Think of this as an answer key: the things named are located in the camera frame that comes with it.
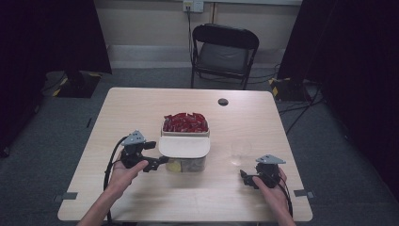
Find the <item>chair seat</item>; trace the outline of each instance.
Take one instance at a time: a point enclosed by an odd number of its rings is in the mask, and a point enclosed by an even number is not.
[[[246,74],[249,50],[204,43],[197,68],[224,73]]]

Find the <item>white container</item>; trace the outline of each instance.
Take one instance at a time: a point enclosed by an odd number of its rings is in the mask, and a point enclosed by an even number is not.
[[[169,157],[167,169],[175,172],[198,172],[205,169],[211,149],[210,129],[204,133],[164,132],[161,126],[159,152]]]

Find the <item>white lid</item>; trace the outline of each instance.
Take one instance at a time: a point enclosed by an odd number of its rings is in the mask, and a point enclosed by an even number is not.
[[[159,152],[173,158],[201,158],[209,153],[211,139],[208,137],[173,137],[159,138]]]

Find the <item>red object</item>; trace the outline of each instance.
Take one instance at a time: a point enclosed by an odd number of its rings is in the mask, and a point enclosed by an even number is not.
[[[203,133],[208,131],[208,123],[200,113],[179,113],[164,116],[164,132]]]

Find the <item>gray carpet floor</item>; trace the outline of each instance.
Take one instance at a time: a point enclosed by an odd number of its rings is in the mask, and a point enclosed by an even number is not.
[[[253,69],[247,89],[270,91],[265,76],[274,69]],[[62,73],[49,73],[51,86]],[[57,218],[97,119],[106,93],[113,87],[188,89],[190,69],[115,69],[105,74],[90,99],[45,95],[39,112],[0,159],[0,225],[74,225]],[[234,80],[196,78],[196,89],[240,89]],[[307,85],[315,94],[316,86]],[[316,100],[321,100],[319,93]],[[293,125],[307,103],[279,103],[284,128]],[[299,225],[399,225],[399,204],[373,166],[346,138],[340,120],[325,102],[311,106],[287,135],[313,219]]]

